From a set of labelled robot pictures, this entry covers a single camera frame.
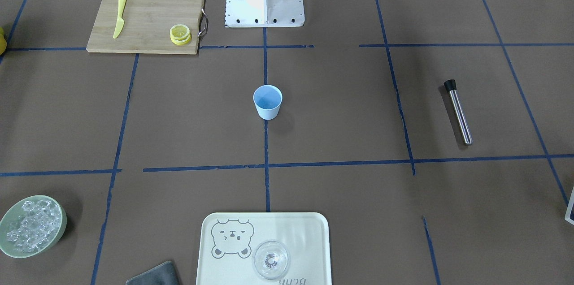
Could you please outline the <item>yellow object at edge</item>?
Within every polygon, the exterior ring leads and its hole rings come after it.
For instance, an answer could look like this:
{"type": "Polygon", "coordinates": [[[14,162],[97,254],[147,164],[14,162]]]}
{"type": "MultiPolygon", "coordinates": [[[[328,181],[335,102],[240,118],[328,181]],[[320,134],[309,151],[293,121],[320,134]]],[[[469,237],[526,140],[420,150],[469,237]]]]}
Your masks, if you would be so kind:
{"type": "Polygon", "coordinates": [[[6,52],[7,47],[8,42],[5,37],[4,29],[0,27],[0,56],[2,56],[6,52]]]}

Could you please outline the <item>cream bear tray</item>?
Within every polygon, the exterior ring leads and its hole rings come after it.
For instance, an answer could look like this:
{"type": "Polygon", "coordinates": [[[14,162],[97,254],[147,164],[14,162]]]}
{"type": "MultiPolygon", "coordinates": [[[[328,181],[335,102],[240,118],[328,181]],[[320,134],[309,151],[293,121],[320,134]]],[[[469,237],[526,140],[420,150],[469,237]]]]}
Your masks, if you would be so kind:
{"type": "Polygon", "coordinates": [[[329,225],[318,213],[213,213],[202,224],[198,285],[330,285],[329,225]],[[290,254],[287,274],[274,281],[253,269],[262,242],[282,242],[290,254]]]}

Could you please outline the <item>green bowl of ice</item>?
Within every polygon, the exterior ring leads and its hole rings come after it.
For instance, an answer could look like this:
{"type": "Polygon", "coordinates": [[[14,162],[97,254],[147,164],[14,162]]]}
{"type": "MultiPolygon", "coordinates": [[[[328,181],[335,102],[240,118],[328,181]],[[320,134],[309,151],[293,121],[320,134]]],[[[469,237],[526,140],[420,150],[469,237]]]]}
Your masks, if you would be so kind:
{"type": "Polygon", "coordinates": [[[1,251],[17,259],[41,254],[60,240],[66,223],[66,212],[55,199],[46,195],[22,199],[1,219],[1,251]]]}

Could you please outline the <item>clear glass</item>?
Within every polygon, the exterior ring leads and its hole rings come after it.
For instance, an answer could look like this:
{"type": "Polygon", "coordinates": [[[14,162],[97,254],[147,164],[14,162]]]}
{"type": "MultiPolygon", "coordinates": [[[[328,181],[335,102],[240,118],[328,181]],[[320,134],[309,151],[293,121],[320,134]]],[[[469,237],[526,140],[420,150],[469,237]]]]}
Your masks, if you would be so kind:
{"type": "Polygon", "coordinates": [[[262,279],[278,280],[287,274],[290,267],[287,247],[276,240],[260,243],[253,254],[253,269],[262,279]]]}

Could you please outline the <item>yellow lemon slices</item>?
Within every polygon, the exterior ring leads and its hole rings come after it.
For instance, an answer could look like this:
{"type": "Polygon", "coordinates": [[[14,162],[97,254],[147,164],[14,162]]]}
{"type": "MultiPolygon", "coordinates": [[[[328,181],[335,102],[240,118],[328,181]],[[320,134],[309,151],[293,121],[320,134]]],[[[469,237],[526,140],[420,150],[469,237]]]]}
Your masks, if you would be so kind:
{"type": "Polygon", "coordinates": [[[192,32],[185,24],[175,24],[170,28],[170,40],[173,44],[181,46],[189,44],[192,40],[192,32]]]}

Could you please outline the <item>light blue cup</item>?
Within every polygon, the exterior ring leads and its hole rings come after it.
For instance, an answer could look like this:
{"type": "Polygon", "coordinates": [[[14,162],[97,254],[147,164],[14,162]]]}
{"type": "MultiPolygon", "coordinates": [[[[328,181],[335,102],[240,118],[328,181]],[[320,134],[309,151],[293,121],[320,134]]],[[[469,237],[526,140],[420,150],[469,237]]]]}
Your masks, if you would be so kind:
{"type": "Polygon", "coordinates": [[[278,115],[283,101],[280,89],[273,85],[262,85],[253,93],[253,103],[260,118],[272,120],[278,115]]]}

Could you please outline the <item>grey cloth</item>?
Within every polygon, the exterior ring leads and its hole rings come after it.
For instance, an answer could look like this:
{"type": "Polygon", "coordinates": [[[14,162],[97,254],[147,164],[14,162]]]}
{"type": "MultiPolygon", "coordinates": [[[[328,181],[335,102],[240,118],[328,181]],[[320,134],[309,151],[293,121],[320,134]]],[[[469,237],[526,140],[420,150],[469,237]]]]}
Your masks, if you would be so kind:
{"type": "Polygon", "coordinates": [[[126,281],[126,285],[179,285],[178,273],[172,261],[165,261],[126,281]]]}

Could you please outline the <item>bamboo cutting board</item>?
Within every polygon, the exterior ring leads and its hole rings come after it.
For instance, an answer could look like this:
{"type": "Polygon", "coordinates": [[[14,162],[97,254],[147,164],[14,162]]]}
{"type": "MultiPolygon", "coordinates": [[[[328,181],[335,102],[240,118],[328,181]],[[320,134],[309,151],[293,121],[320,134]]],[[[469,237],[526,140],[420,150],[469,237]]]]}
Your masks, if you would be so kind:
{"type": "Polygon", "coordinates": [[[86,50],[91,53],[195,55],[206,34],[205,0],[127,0],[120,36],[113,39],[117,0],[102,0],[86,50]],[[185,24],[192,32],[189,44],[175,45],[170,28],[185,24]]]}

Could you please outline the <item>yellow plastic knife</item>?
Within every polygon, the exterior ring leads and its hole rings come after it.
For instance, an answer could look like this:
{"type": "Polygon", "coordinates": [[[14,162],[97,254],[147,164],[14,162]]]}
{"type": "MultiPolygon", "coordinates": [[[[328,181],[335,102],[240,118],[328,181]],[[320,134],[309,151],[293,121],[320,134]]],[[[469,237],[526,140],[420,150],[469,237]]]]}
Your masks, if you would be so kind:
{"type": "Polygon", "coordinates": [[[125,20],[123,19],[123,12],[125,10],[127,0],[117,0],[117,19],[116,24],[113,32],[113,39],[116,39],[120,36],[125,20]]]}

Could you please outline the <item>steel muddler black tip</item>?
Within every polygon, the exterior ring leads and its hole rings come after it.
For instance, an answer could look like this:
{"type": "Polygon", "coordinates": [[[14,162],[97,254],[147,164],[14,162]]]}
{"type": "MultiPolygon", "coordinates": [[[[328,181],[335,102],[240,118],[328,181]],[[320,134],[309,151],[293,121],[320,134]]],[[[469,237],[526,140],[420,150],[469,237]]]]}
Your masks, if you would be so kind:
{"type": "Polygon", "coordinates": [[[463,142],[466,146],[472,145],[474,140],[472,138],[471,131],[465,117],[465,111],[463,111],[462,108],[461,100],[459,99],[457,83],[454,79],[449,79],[444,82],[444,87],[449,94],[451,103],[453,105],[454,114],[457,118],[457,124],[461,132],[463,142]]]}

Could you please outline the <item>white box at edge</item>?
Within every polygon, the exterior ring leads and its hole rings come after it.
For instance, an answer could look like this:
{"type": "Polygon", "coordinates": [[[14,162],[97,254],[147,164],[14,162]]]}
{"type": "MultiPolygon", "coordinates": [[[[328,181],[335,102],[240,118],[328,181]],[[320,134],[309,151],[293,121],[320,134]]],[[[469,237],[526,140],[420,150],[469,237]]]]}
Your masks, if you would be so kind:
{"type": "Polygon", "coordinates": [[[572,191],[570,193],[570,197],[568,198],[565,216],[564,216],[564,219],[566,220],[566,222],[568,222],[572,225],[574,225],[573,207],[574,207],[574,188],[572,188],[572,191]]]}

